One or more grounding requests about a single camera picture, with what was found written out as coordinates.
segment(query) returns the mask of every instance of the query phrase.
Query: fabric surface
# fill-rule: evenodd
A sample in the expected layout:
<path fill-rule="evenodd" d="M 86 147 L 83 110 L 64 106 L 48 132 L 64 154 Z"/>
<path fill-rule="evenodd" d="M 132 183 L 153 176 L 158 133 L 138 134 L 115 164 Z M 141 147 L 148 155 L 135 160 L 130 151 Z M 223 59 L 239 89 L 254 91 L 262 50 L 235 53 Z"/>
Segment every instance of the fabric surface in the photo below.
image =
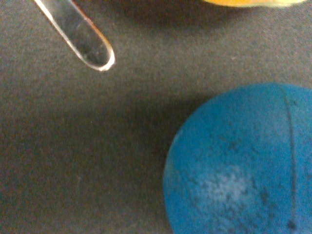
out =
<path fill-rule="evenodd" d="M 34 2 L 0 1 L 0 233 L 170 234 L 162 173 L 200 104 L 245 84 L 312 88 L 312 2 L 77 0 L 116 64 L 79 60 Z"/>

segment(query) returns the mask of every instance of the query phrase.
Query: orange object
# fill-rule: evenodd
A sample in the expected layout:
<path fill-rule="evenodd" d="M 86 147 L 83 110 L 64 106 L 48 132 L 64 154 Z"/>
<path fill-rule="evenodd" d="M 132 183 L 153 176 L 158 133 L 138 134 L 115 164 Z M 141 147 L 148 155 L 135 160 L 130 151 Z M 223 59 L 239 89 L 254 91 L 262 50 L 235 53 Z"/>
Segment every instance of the orange object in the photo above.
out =
<path fill-rule="evenodd" d="M 305 0 L 204 0 L 212 4 L 230 7 L 287 7 Z"/>

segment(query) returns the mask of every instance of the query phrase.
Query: blue ball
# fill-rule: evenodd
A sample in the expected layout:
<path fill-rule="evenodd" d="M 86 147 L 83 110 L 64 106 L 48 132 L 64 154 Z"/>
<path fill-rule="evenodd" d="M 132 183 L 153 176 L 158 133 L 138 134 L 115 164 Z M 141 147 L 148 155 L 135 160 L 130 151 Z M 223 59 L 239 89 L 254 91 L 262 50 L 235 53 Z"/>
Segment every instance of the blue ball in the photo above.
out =
<path fill-rule="evenodd" d="M 175 234 L 312 234 L 312 91 L 266 83 L 199 107 L 170 147 Z"/>

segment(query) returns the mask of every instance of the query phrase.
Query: transparent plastic stick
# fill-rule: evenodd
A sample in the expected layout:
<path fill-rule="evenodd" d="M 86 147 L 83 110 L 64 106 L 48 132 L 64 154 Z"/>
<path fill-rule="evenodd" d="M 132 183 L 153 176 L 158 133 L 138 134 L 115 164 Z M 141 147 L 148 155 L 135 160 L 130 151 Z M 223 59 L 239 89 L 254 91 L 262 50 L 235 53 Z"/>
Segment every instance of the transparent plastic stick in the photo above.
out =
<path fill-rule="evenodd" d="M 71 0 L 34 0 L 76 55 L 89 67 L 107 71 L 115 63 L 105 36 Z"/>

